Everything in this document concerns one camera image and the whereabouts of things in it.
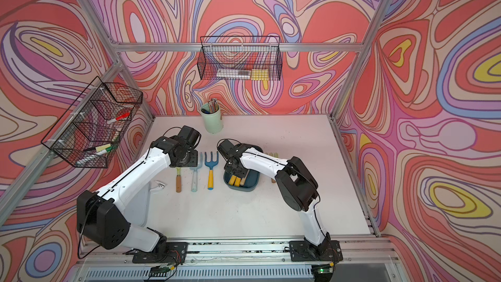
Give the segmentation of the light blue rake pale handle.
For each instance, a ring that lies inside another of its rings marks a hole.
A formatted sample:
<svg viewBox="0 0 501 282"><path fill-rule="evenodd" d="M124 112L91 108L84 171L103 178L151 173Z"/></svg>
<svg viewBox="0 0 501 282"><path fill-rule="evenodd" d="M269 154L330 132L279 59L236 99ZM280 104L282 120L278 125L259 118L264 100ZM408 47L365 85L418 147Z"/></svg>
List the light blue rake pale handle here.
<svg viewBox="0 0 501 282"><path fill-rule="evenodd" d="M195 167L191 168L191 170L193 171L192 182L191 182L191 191L193 193L197 192L197 190L198 190L198 171L202 168L203 161L204 160L203 160L202 153L198 152L197 164Z"/></svg>

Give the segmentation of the lime rake wooden handle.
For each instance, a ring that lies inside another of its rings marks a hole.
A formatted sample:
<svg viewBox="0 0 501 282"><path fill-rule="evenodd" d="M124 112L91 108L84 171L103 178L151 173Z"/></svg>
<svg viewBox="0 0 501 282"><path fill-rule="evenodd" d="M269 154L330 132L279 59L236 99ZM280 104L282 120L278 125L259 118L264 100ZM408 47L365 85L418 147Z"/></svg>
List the lime rake wooden handle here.
<svg viewBox="0 0 501 282"><path fill-rule="evenodd" d="M279 163L276 161L278 154L277 153L268 153L267 155L271 158L270 168L268 170L269 171L268 176L271 178L271 182L273 184L276 184L277 181L275 179L275 176L277 174L277 170L278 170L278 166L279 166Z"/></svg>

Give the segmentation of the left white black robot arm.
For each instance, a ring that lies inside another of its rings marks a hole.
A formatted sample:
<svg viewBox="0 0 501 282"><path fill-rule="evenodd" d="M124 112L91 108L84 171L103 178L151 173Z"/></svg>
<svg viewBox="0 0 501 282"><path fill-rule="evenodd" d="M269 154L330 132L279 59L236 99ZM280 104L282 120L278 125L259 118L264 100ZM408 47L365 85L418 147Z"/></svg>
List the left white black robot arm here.
<svg viewBox="0 0 501 282"><path fill-rule="evenodd" d="M164 236L132 224L125 210L136 194L164 169L195 167L196 147L201 138L196 129L184 125L178 134L154 140L136 163L105 186L81 193L76 202L79 238L88 238L107 250L123 246L158 253Z"/></svg>

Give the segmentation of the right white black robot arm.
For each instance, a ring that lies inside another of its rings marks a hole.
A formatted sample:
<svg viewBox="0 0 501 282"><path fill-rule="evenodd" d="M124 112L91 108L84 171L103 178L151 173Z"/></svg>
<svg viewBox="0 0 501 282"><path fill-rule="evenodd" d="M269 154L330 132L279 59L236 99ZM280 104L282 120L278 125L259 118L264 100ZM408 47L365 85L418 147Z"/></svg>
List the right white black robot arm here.
<svg viewBox="0 0 501 282"><path fill-rule="evenodd" d="M255 171L276 182L284 202L300 216L305 241L315 247L330 241L316 213L321 201L318 183L300 158L279 159L233 139L220 140L217 151L226 160L224 170L229 175L244 178Z"/></svg>

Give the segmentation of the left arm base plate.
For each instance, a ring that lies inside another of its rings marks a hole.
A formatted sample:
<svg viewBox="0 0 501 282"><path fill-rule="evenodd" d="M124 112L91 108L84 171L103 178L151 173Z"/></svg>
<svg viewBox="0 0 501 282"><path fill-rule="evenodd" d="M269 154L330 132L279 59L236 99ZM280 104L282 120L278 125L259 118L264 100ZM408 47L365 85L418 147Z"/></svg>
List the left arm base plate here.
<svg viewBox="0 0 501 282"><path fill-rule="evenodd" d="M133 263L175 263L176 265L182 265L185 262L187 250L187 242L161 242L151 252L137 251L133 255Z"/></svg>

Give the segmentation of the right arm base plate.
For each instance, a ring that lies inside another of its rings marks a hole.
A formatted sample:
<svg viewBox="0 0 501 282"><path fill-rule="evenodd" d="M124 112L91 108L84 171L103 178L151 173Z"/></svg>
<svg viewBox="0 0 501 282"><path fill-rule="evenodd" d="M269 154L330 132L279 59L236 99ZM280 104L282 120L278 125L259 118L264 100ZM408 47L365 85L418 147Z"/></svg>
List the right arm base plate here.
<svg viewBox="0 0 501 282"><path fill-rule="evenodd" d="M343 260L343 253L337 240L327 243L324 240L315 246L306 240L289 241L286 250L290 253L292 262L333 262L337 264Z"/></svg>

